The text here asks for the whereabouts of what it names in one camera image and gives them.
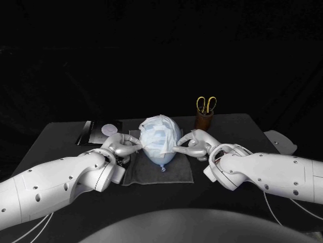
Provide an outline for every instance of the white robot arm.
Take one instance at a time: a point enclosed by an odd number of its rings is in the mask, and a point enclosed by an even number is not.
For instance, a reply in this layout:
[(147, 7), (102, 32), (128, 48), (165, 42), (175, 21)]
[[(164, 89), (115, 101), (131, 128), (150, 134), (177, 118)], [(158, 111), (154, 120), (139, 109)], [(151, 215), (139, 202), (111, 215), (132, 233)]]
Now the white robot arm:
[[(180, 147), (188, 139), (188, 147)], [(193, 130), (173, 148), (193, 157), (207, 151), (209, 166), (203, 173), (212, 182), (219, 181), (233, 191), (249, 181), (265, 193), (323, 204), (323, 162), (281, 154), (252, 154), (237, 144), (213, 140), (204, 131)]]
[(69, 205), (83, 192), (102, 192), (111, 181), (119, 183), (124, 168), (115, 164), (114, 154), (126, 158), (138, 149), (138, 139), (115, 133), (101, 148), (77, 157), (39, 164), (1, 182), (0, 230), (46, 216)]

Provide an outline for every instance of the brown cup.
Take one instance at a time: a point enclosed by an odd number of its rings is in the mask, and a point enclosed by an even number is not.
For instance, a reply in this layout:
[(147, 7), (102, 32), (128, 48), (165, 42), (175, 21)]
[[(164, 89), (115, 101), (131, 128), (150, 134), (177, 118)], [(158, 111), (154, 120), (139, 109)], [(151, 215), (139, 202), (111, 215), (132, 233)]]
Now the brown cup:
[(203, 115), (196, 109), (196, 129), (206, 131), (210, 127), (210, 121), (213, 117), (213, 111), (209, 114)]

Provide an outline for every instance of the cable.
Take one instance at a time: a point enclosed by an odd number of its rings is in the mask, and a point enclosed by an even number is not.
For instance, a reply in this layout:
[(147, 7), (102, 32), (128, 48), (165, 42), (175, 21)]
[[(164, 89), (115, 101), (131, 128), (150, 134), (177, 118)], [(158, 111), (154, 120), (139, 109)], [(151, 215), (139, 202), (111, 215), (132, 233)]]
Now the cable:
[(36, 224), (36, 226), (27, 231), (27, 233), (20, 238), (17, 238), (11, 243), (16, 243), (37, 228), (40, 223), (44, 221), (46, 217), (40, 220), (40, 222)]
[(272, 210), (271, 210), (271, 206), (269, 206), (269, 204), (268, 204), (266, 197), (265, 197), (265, 202), (266, 202), (266, 206), (268, 206), (268, 209), (269, 209), (269, 211), (271, 211), (272, 217), (275, 218), (278, 224), (282, 226), (282, 224), (279, 223), (279, 221), (278, 221), (278, 219), (276, 219), (276, 217), (275, 217), (275, 215), (273, 215), (273, 213), (272, 213)]
[(310, 214), (310, 215), (312, 215), (315, 218), (318, 218), (318, 219), (321, 219), (323, 220), (323, 218), (320, 217), (320, 216), (317, 216), (315, 214), (312, 214), (292, 199), (289, 199), (294, 203), (295, 203), (295, 205)]
[(33, 238), (31, 242), (33, 242), (33, 241), (36, 240), (36, 238), (39, 237), (39, 235), (40, 235), (40, 233), (41, 233), (41, 231), (43, 231), (43, 229), (44, 229), (44, 227), (46, 227), (46, 224), (44, 224), (44, 226), (43, 226), (41, 230), (39, 231), (39, 233), (37, 233), (36, 237)]

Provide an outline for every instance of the black table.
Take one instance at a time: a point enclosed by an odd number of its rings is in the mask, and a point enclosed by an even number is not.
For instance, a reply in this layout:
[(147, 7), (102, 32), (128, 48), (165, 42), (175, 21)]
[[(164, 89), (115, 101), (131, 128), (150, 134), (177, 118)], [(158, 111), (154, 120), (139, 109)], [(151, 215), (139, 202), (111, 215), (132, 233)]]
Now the black table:
[[(173, 117), (183, 132), (194, 127), (194, 117)], [(144, 119), (122, 121), (122, 132), (138, 129)], [(60, 157), (76, 156), (98, 146), (76, 146), (82, 122), (50, 123), (14, 170), (13, 176), (37, 164)], [(222, 143), (236, 143), (250, 152), (278, 153), (256, 124), (246, 114), (214, 115), (209, 134)], [(203, 174), (207, 162), (188, 157), (194, 183), (121, 186), (109, 184), (99, 193), (83, 193), (73, 203), (53, 213), (50, 222), (36, 242), (79, 242), (88, 235), (116, 221), (155, 210), (178, 208), (219, 209), (239, 212), (273, 221), (262, 191), (252, 183), (243, 183), (235, 191), (212, 183)], [(323, 231), (323, 221), (307, 214), (289, 199), (266, 194), (273, 214), (282, 225), (302, 231)], [(323, 217), (323, 206), (301, 202)], [(0, 231), (0, 242), (16, 240), (40, 219)], [(18, 241), (28, 242), (41, 226)]]

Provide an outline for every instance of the gray towel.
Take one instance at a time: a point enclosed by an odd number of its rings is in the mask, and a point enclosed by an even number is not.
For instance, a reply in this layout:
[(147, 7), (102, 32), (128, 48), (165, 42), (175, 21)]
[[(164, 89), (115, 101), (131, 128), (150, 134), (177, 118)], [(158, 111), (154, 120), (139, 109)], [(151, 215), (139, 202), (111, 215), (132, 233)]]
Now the gray towel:
[[(139, 137), (139, 130), (129, 131), (134, 137)], [(154, 164), (142, 150), (131, 154), (129, 165), (124, 174), (122, 186), (132, 183), (141, 185), (157, 183), (193, 183), (188, 160), (181, 153), (175, 153), (171, 161), (164, 165), (165, 171)]]

